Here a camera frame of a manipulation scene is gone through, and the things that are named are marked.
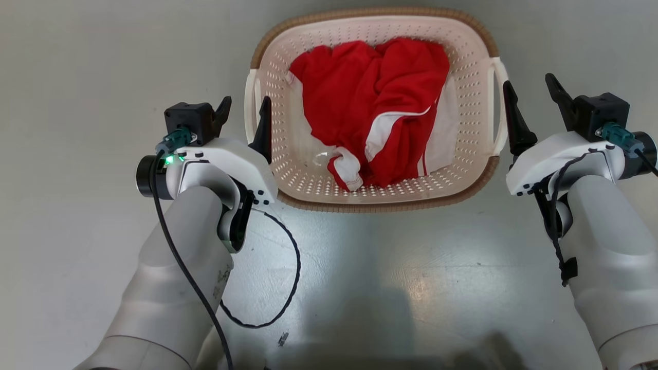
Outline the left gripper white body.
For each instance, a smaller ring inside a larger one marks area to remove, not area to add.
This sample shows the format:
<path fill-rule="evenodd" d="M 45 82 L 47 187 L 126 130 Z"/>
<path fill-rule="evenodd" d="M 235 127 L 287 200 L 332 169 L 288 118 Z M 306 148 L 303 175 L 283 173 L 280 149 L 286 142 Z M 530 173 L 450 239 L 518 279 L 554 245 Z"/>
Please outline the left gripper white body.
<path fill-rule="evenodd" d="M 260 203 L 275 203 L 278 187 L 263 155 L 232 138 L 214 138 L 207 145 L 178 149 L 166 170 L 172 198 L 194 187 L 209 188 L 228 207 L 240 201 L 240 186 Z"/>

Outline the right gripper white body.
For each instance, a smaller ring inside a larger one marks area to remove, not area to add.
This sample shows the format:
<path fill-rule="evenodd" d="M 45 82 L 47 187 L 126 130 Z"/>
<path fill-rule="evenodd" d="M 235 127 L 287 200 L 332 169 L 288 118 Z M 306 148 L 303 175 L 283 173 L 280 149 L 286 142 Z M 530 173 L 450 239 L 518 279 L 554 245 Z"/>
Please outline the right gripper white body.
<path fill-rule="evenodd" d="M 548 178 L 548 194 L 552 196 L 587 175 L 616 182 L 625 162 L 623 150 L 608 141 L 590 143 L 574 132 L 559 133 L 523 152 L 508 171 L 506 183 L 510 194 L 518 195 Z"/>

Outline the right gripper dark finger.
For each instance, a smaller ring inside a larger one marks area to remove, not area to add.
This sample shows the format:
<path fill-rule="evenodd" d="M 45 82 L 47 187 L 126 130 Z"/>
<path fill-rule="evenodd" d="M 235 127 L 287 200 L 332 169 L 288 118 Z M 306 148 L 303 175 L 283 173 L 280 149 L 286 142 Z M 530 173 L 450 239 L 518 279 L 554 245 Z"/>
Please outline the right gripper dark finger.
<path fill-rule="evenodd" d="M 536 134 L 529 130 L 518 107 L 519 98 L 509 80 L 503 84 L 503 98 L 510 153 L 514 157 L 519 157 L 526 150 L 536 145 L 538 138 Z"/>
<path fill-rule="evenodd" d="M 566 130 L 573 131 L 574 124 L 576 123 L 576 110 L 573 98 L 562 87 L 553 73 L 546 73 L 545 82 L 552 101 L 558 105 Z"/>

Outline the clear plastic piece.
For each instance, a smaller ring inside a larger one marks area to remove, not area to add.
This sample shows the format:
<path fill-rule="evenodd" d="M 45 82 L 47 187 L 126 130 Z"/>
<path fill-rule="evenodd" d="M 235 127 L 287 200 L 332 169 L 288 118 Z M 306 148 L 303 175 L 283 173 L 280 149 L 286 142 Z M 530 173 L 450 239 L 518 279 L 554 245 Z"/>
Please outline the clear plastic piece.
<path fill-rule="evenodd" d="M 341 154 L 337 148 L 329 148 L 327 151 L 319 152 L 312 158 L 312 162 L 318 167 L 327 167 L 330 161 L 335 157 L 340 157 Z"/>

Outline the cream laundry basket brown rim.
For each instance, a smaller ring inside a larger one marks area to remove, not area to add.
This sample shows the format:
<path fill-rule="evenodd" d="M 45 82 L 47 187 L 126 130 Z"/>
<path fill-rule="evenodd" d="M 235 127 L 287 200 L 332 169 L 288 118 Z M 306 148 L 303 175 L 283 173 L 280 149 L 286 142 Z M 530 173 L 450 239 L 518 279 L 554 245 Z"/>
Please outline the cream laundry basket brown rim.
<path fill-rule="evenodd" d="M 441 44 L 450 60 L 459 105 L 458 141 L 451 165 L 387 188 L 343 191 L 312 158 L 328 149 L 310 134 L 301 97 L 285 75 L 292 61 L 318 45 L 397 37 Z M 340 213 L 412 211 L 460 203 L 492 178 L 507 141 L 504 103 L 495 93 L 508 80 L 493 35 L 460 10 L 383 7 L 335 10 L 290 18 L 273 27 L 254 50 L 245 82 L 244 122 L 253 140 L 265 96 L 272 101 L 272 162 L 278 199 L 298 209 Z"/>

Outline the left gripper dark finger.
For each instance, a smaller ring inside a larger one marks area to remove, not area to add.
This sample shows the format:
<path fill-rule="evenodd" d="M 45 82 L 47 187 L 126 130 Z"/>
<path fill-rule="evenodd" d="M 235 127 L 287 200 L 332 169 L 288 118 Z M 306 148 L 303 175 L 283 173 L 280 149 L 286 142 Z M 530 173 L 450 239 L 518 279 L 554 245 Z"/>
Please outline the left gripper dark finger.
<path fill-rule="evenodd" d="M 261 103 L 259 123 L 248 146 L 261 154 L 268 164 L 272 163 L 272 101 L 269 96 L 265 96 Z"/>
<path fill-rule="evenodd" d="M 214 137 L 221 135 L 224 124 L 228 121 L 232 107 L 232 98 L 225 96 L 212 115 L 212 133 Z"/>

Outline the red and white garment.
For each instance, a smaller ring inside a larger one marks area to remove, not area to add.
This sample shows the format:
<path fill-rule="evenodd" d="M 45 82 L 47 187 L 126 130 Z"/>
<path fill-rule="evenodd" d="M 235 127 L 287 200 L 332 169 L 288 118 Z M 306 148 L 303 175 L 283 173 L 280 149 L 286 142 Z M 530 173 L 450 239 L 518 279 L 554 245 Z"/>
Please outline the red and white garment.
<path fill-rule="evenodd" d="M 320 45 L 286 82 L 302 98 L 311 135 L 332 148 L 327 170 L 346 191 L 385 188 L 453 163 L 459 105 L 441 44 Z"/>

